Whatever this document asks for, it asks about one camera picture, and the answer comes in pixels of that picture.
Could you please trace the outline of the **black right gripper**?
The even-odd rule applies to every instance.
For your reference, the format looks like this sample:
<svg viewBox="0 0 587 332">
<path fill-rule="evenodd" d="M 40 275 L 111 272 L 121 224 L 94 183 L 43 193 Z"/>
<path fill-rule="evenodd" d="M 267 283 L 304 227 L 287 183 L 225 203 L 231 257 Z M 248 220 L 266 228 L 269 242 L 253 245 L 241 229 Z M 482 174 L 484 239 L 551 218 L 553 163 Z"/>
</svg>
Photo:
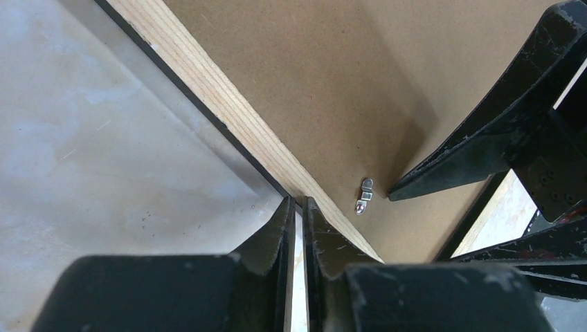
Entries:
<svg viewBox="0 0 587 332">
<path fill-rule="evenodd" d="M 512 266 L 537 293 L 570 301 L 586 300 L 585 59 L 586 2 L 550 6 L 474 110 L 388 190 L 401 201 L 485 180 L 531 140 L 514 172 L 539 219 L 559 225 L 451 260 Z"/>
</svg>

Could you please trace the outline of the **brown cardboard backing board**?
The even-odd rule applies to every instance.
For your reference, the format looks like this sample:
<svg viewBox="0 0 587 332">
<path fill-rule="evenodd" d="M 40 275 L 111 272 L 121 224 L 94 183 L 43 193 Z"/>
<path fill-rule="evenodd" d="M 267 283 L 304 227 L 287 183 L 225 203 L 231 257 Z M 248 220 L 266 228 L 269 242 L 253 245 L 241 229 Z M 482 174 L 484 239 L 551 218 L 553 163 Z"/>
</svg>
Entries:
<svg viewBox="0 0 587 332">
<path fill-rule="evenodd" d="M 169 1 L 168 7 L 388 263 L 429 261 L 474 183 L 387 191 L 483 99 L 550 1 Z M 354 211 L 361 182 L 373 197 Z"/>
</svg>

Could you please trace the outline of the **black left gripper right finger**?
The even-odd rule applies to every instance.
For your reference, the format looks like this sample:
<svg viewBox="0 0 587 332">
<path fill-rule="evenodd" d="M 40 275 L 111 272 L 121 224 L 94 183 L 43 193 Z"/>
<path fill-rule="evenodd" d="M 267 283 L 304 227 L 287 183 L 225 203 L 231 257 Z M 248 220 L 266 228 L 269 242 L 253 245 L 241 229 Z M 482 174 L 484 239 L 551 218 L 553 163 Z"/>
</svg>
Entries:
<svg viewBox="0 0 587 332">
<path fill-rule="evenodd" d="M 542 331 L 528 281 L 500 264 L 385 265 L 302 203 L 310 331 Z"/>
</svg>

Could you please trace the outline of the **wooden picture frame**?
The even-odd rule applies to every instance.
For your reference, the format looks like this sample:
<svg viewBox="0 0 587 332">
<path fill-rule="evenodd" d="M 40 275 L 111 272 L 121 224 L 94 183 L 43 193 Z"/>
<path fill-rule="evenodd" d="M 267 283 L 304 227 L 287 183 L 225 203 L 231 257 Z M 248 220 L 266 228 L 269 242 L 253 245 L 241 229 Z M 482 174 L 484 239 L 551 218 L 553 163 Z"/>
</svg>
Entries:
<svg viewBox="0 0 587 332">
<path fill-rule="evenodd" d="M 147 49 L 163 62 L 164 67 L 170 69 L 172 74 L 208 107 L 286 193 L 297 199 L 304 196 L 313 197 L 328 222 L 367 254 L 376 260 L 384 261 L 214 63 L 171 11 L 168 2 L 108 1 L 107 7 L 138 35 Z M 472 205 L 487 191 L 488 183 L 481 185 L 477 196 L 438 253 L 447 245 L 449 239 L 455 238 L 457 228 L 464 224 Z"/>
</svg>

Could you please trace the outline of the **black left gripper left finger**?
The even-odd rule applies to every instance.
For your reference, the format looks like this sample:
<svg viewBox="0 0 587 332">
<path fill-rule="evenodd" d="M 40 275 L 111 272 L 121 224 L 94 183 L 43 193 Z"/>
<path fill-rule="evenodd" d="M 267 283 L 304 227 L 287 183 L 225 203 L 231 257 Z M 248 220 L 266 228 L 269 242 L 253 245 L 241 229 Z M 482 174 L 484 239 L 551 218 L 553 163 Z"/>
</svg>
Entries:
<svg viewBox="0 0 587 332">
<path fill-rule="evenodd" d="M 34 331 L 289 331 L 295 202 L 218 255 L 94 255 L 60 276 Z"/>
</svg>

